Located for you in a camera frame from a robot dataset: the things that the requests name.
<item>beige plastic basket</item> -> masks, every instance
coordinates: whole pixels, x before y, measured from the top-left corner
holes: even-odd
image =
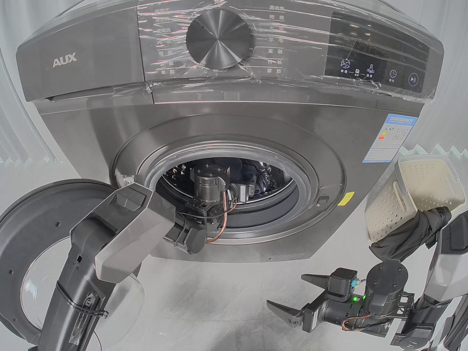
[[[402,157],[377,198],[366,209],[370,239],[377,242],[384,238],[412,219],[417,210],[446,206],[453,212],[465,202],[463,187],[446,156]]]

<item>control dial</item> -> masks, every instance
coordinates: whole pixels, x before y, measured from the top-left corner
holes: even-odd
[[[199,64],[210,69],[226,69],[249,54],[252,33],[236,13],[212,9],[192,21],[185,42]]]

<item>dark clothing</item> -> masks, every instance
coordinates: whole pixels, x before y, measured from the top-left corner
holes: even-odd
[[[451,217],[447,207],[418,211],[414,218],[372,243],[369,249],[382,261],[396,259],[402,262],[423,243],[431,248],[437,241],[438,231],[447,225]]]

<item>plastic wrap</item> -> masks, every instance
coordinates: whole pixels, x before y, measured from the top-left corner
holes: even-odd
[[[156,92],[168,80],[187,88],[249,79],[431,99],[441,43],[408,20],[391,20],[379,3],[385,15],[332,0],[139,0],[145,79]],[[253,36],[250,55],[222,70],[198,64],[185,44],[193,19],[219,8],[236,12]]]

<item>washing machine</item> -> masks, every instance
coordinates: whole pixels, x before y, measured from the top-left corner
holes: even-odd
[[[253,173],[218,240],[151,253],[232,263],[311,257],[434,97],[443,54],[381,0],[85,0],[16,58],[82,178],[179,206],[197,163]]]

